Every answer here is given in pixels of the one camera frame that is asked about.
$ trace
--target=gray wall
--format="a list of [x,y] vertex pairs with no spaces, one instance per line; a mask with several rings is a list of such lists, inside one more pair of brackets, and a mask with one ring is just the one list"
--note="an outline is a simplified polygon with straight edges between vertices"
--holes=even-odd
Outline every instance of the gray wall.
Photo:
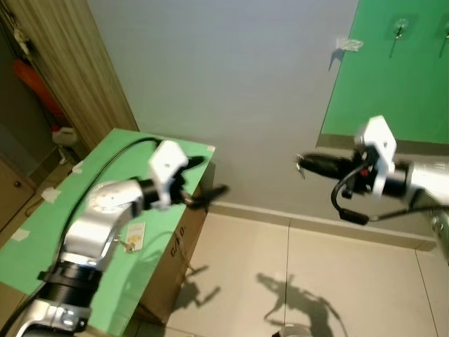
[[0,152],[27,176],[55,145],[34,94],[13,72],[14,60],[0,33]]
[[[224,201],[321,218],[335,182],[293,168],[315,149],[357,0],[90,0],[141,131],[217,146]],[[356,200],[355,207],[365,205]],[[375,203],[385,211],[399,203]],[[416,220],[376,224],[429,234]]]

